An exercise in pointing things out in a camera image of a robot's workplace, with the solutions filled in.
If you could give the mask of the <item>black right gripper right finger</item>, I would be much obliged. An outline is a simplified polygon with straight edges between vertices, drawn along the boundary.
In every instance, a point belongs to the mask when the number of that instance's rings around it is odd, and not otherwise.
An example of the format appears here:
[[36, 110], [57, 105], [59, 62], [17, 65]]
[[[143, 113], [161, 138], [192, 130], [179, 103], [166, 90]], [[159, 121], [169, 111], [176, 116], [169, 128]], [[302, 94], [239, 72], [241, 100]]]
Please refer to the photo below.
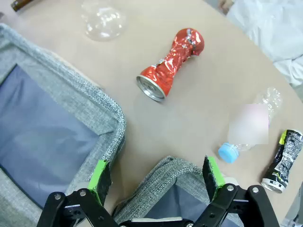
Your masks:
[[205, 156], [202, 175], [210, 203], [194, 223], [195, 227], [219, 227], [228, 214], [237, 214], [245, 227], [278, 227], [279, 222], [260, 185], [244, 190], [226, 183], [214, 157]]

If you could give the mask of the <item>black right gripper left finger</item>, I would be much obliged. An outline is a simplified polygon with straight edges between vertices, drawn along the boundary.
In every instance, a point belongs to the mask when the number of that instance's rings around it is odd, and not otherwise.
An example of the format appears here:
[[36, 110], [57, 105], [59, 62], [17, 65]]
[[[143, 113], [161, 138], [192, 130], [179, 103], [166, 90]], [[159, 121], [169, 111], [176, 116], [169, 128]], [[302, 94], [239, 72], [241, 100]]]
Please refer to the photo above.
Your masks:
[[87, 219], [93, 227], [117, 227], [118, 224], [104, 208], [112, 184], [109, 162], [99, 160], [86, 188], [70, 195], [49, 194], [39, 218], [38, 227], [75, 227]]

